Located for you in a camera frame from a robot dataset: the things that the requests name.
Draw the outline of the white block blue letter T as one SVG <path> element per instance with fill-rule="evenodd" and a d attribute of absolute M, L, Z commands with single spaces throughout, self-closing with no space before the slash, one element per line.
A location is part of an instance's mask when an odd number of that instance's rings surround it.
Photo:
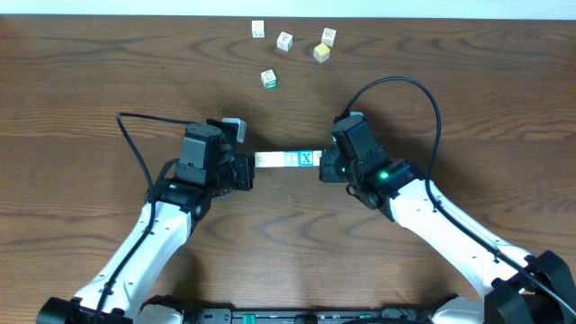
<path fill-rule="evenodd" d="M 315 167 L 318 167 L 320 165 L 321 156 L 322 156 L 321 150 L 314 150 L 313 151 L 313 165 Z"/>

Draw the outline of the white block yellow side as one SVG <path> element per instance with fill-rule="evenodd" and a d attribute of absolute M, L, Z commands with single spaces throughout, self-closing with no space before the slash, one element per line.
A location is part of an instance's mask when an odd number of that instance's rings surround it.
<path fill-rule="evenodd" d="M 314 151 L 301 150 L 298 152 L 298 165 L 300 167 L 313 167 L 314 166 Z"/>

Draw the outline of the red letter U block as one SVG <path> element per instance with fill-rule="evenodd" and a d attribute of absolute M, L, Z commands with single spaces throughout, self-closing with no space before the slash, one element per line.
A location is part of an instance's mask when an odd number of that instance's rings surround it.
<path fill-rule="evenodd" d="M 257 168 L 265 168 L 271 166 L 270 154 L 268 152 L 256 152 L 255 164 Z"/>

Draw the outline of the white block yellow edge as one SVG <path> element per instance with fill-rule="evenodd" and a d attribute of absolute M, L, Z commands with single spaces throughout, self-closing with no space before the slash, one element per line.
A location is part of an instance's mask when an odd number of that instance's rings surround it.
<path fill-rule="evenodd" d="M 284 152 L 284 166 L 285 167 L 298 167 L 299 152 L 298 151 L 285 151 Z"/>

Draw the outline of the plain yellow block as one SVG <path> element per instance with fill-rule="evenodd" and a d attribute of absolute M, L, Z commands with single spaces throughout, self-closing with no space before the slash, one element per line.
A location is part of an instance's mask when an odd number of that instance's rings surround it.
<path fill-rule="evenodd" d="M 270 167 L 285 167 L 285 158 L 283 151 L 269 153 Z"/>

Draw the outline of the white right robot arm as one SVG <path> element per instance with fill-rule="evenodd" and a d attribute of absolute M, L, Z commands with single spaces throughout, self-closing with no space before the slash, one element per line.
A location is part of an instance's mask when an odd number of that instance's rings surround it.
<path fill-rule="evenodd" d="M 336 120 L 331 135 L 334 146 L 322 152 L 320 180 L 346 184 L 368 209 L 424 239 L 479 294 L 478 301 L 446 301 L 432 310 L 432 322 L 575 321 L 575 282 L 554 252 L 534 256 L 483 227 L 409 161 L 390 160 L 363 115 Z"/>

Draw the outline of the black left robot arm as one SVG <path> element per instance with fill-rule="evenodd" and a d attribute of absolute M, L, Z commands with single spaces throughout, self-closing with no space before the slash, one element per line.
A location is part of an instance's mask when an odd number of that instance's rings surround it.
<path fill-rule="evenodd" d="M 186 122 L 181 154 L 149 177 L 145 204 L 128 237 L 99 274 L 68 300 L 49 298 L 39 323 L 191 323 L 167 297 L 146 298 L 171 256 L 192 236 L 212 200 L 253 187 L 255 156 L 239 152 L 240 118 Z"/>

